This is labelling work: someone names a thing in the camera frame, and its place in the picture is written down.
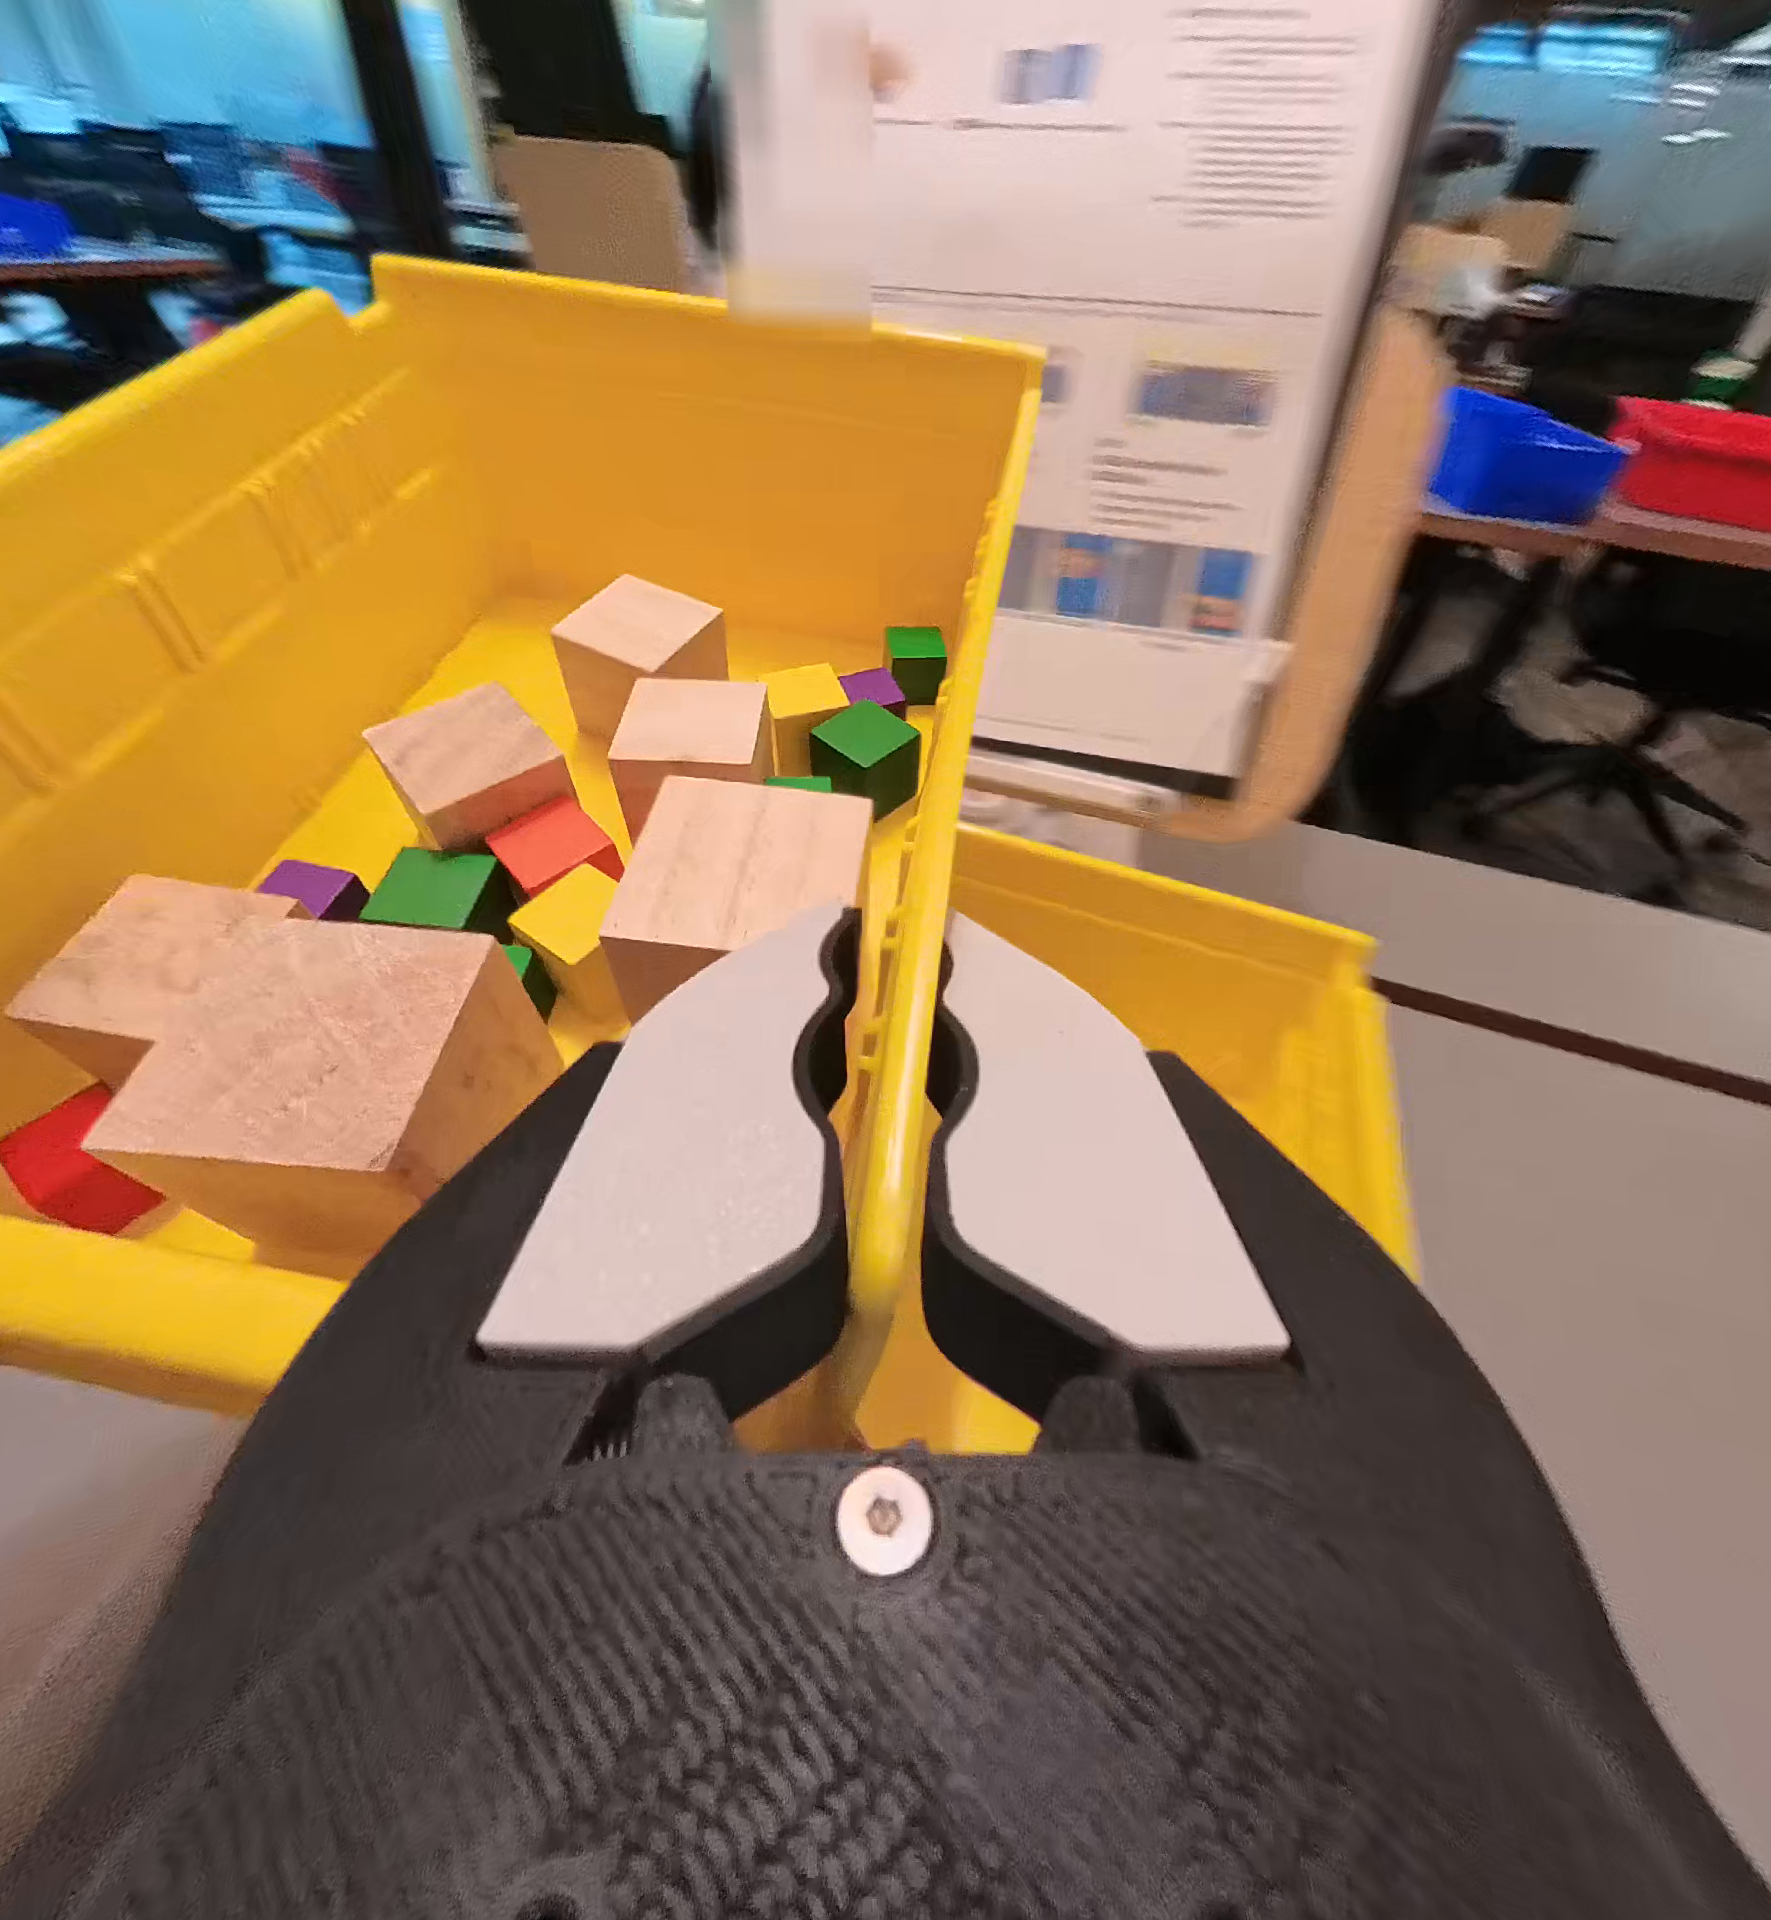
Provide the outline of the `wooden display board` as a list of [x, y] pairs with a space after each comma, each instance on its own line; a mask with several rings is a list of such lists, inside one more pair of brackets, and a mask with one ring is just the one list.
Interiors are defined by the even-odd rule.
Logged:
[[969, 790], [1226, 847], [1290, 826], [1336, 766], [1421, 517], [1449, 390], [1426, 319], [1379, 300], [1307, 517], [1283, 636], [1179, 654], [1140, 645], [1126, 673], [1144, 726], [1134, 773], [978, 742]]

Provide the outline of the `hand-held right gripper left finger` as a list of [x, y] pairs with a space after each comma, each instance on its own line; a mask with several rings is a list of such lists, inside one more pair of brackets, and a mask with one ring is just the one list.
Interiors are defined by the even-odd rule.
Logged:
[[740, 1419], [830, 1356], [861, 928], [807, 906], [633, 1027], [483, 1314], [486, 1357], [688, 1375]]

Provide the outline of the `white printed poster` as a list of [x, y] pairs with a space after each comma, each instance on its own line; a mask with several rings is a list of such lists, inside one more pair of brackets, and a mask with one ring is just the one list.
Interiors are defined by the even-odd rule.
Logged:
[[1446, 4], [872, 4], [878, 309], [1045, 354], [975, 742], [1229, 783]]

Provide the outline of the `blue plastic bin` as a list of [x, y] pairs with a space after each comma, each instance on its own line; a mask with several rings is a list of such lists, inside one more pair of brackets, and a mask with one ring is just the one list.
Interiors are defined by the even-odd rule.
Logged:
[[1631, 450], [1539, 406], [1453, 386], [1426, 497], [1463, 517], [1546, 527], [1594, 518]]

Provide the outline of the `red plastic bin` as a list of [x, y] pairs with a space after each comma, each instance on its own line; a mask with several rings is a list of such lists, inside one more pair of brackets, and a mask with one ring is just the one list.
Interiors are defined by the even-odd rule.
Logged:
[[1771, 535], [1771, 417], [1624, 396], [1609, 433], [1623, 506]]

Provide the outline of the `black office chair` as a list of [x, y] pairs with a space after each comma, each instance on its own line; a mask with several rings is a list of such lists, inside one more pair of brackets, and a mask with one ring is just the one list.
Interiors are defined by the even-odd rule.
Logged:
[[1612, 550], [1575, 589], [1569, 629], [1578, 661], [1564, 679], [1637, 696], [1641, 723], [1618, 737], [1555, 747], [1510, 793], [1476, 805], [1463, 832], [1479, 842], [1532, 805], [1618, 795], [1664, 861], [1643, 898], [1675, 906], [1690, 861], [1670, 808], [1712, 820], [1729, 842], [1745, 822], [1673, 773], [1656, 749], [1706, 717], [1771, 734], [1771, 570]]

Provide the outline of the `white post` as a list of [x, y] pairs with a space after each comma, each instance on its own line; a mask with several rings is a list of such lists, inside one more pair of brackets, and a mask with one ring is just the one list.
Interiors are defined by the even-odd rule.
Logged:
[[728, 305], [761, 322], [872, 325], [872, 33], [852, 3], [727, 3], [711, 22], [723, 101]]

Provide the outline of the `yellow plastic bin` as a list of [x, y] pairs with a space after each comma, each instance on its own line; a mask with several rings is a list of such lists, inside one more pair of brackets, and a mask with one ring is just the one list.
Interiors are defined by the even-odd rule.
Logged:
[[1409, 1283], [1417, 1236], [1375, 948], [1359, 933], [966, 826], [951, 904], [1181, 1060]]
[[[918, 1280], [938, 988], [995, 577], [1038, 355], [891, 326], [384, 258], [0, 450], [0, 1137], [86, 1073], [8, 998], [128, 875], [244, 887], [281, 859], [376, 885], [417, 832], [364, 732], [496, 678], [574, 732], [557, 621], [616, 576], [727, 615], [728, 668], [849, 669], [938, 626], [920, 800], [872, 834], [846, 1135], [837, 1420]], [[0, 1171], [0, 1366], [248, 1414], [334, 1281], [206, 1216], [136, 1236], [25, 1212]]]

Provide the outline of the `black pillar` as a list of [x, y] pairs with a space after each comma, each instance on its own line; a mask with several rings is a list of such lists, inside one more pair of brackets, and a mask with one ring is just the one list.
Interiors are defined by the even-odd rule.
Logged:
[[392, 228], [407, 253], [457, 258], [398, 3], [341, 3]]

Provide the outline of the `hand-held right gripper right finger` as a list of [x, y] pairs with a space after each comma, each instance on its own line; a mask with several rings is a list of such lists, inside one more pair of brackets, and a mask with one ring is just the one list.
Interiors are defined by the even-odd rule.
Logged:
[[1137, 1034], [954, 915], [920, 1309], [962, 1374], [1041, 1420], [1077, 1379], [1251, 1370], [1290, 1334]]

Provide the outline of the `brown cardboard box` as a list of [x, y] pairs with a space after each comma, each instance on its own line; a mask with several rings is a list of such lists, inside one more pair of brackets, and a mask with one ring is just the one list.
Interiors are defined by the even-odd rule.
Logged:
[[496, 145], [494, 170], [539, 275], [697, 289], [682, 180], [668, 155], [633, 144], [514, 135]]

